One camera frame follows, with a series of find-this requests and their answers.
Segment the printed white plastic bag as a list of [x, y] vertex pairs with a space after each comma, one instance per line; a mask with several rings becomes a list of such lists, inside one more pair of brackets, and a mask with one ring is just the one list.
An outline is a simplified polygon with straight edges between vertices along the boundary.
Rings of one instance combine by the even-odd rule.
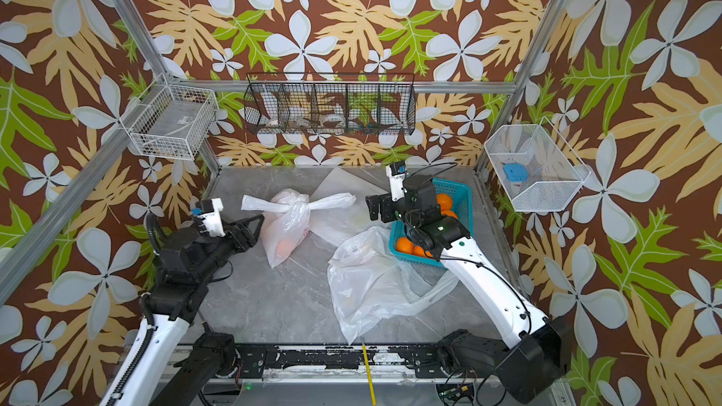
[[269, 266], [276, 268], [306, 239], [314, 211], [346, 209], [355, 203], [350, 193], [339, 193], [311, 201], [310, 196], [283, 189], [271, 200], [244, 195], [242, 210], [262, 212], [261, 243]]

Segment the teal plastic basket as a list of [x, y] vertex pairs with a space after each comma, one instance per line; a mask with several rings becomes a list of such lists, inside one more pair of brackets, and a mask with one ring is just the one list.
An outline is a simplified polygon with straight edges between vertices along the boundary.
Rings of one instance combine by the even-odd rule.
[[454, 206], [452, 211], [458, 215], [458, 219], [445, 216], [440, 208], [440, 218], [425, 226], [408, 226], [402, 221], [392, 222], [389, 251], [397, 259], [411, 263], [419, 263], [441, 268], [441, 259], [420, 258], [414, 255], [399, 253], [395, 250], [395, 242], [400, 237], [406, 237], [413, 244], [412, 235], [423, 235], [426, 242], [433, 242], [435, 246], [444, 248], [447, 244], [458, 240], [461, 237], [472, 238], [473, 234], [473, 202], [471, 189], [460, 182], [451, 180], [432, 179], [437, 194], [447, 194], [452, 197]]

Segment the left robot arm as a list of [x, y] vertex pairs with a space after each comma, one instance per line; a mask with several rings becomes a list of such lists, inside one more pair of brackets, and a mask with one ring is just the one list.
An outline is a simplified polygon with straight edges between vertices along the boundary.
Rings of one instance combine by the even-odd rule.
[[263, 222], [263, 215], [258, 214], [222, 223], [220, 236], [199, 224], [167, 234], [156, 215], [147, 215], [145, 227], [156, 255], [156, 280], [140, 297], [141, 325], [103, 396], [104, 405], [189, 405], [202, 396], [203, 387], [214, 376], [233, 374], [237, 367], [233, 336], [206, 327], [176, 374], [166, 385], [160, 383], [210, 285], [216, 282], [216, 272], [229, 264], [231, 256], [259, 242]]

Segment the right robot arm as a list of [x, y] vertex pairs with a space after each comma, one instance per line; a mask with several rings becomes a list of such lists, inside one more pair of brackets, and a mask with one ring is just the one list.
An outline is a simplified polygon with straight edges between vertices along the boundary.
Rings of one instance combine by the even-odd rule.
[[458, 330], [438, 344], [450, 376], [476, 372], [498, 378], [507, 395], [529, 404], [571, 368], [569, 323], [552, 319], [509, 282], [474, 238], [470, 188], [460, 182], [410, 174], [403, 163], [387, 167], [390, 190], [369, 195], [370, 220], [393, 225], [392, 235], [422, 250], [422, 262], [443, 266], [471, 293], [498, 338]]

